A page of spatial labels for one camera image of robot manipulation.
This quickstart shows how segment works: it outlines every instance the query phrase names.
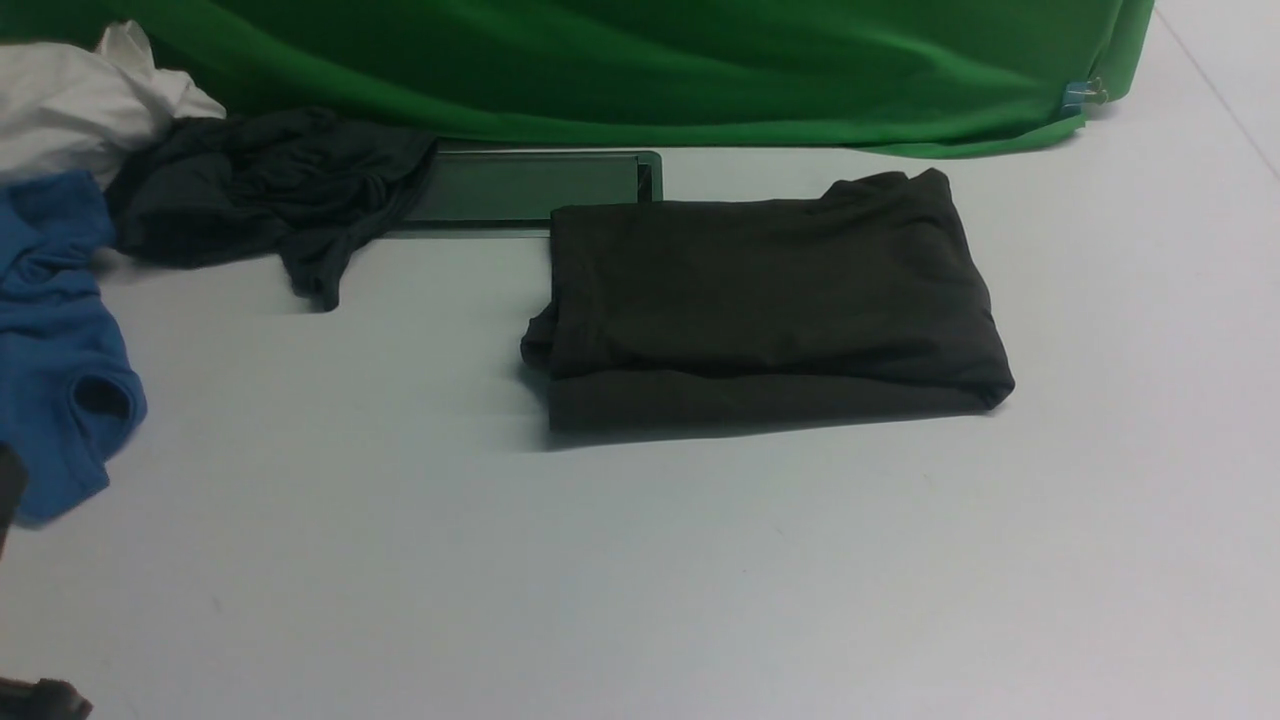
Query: green screen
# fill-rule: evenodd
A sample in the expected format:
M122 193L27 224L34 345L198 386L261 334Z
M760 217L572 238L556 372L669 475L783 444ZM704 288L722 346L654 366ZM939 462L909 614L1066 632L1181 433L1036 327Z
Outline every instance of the green screen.
M323 104L575 145L1041 147L1133 78L1153 0L0 0L0 33L132 18L233 111Z

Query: crumpled black shirt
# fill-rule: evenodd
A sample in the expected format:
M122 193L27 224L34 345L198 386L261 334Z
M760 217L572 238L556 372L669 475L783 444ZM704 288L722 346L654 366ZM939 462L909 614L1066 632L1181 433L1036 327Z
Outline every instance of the crumpled black shirt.
M436 137L321 108L179 120L106 191L125 255L201 268L269 252L324 310L352 254L421 199Z

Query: folded t-shirt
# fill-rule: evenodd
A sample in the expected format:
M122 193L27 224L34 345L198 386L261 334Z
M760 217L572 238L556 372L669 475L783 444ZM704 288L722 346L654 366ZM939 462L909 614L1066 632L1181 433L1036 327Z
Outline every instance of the folded t-shirt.
M566 208L526 364L553 430L982 413L1014 389L946 176Z

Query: crumpled white cloth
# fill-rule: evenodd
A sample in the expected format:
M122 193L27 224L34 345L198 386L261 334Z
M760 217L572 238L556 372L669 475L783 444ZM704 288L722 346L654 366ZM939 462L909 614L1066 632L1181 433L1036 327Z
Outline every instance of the crumpled white cloth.
M174 118L225 118L184 72L155 67L133 20L93 53L60 42L0 45L0 184L86 169L101 187Z

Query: clothing pile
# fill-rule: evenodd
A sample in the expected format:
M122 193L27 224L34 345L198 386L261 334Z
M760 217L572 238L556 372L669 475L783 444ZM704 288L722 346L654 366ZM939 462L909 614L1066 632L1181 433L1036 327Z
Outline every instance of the clothing pile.
M321 108L225 118L155 68L132 23L95 53L0 47L0 86L15 88L0 96L0 447L35 523L106 487L146 415L96 251L174 268L278 254L329 311L352 254L429 191L433 133ZM550 250L521 354L550 378L556 432L983 413L1014 389L937 170L817 200L564 208Z
M419 201L436 147L319 108L228 119L155 67L136 23L93 53L0 46L0 443L26 468L29 523L106 487L146 415L95 251L178 268L274 252L333 310L352 254Z

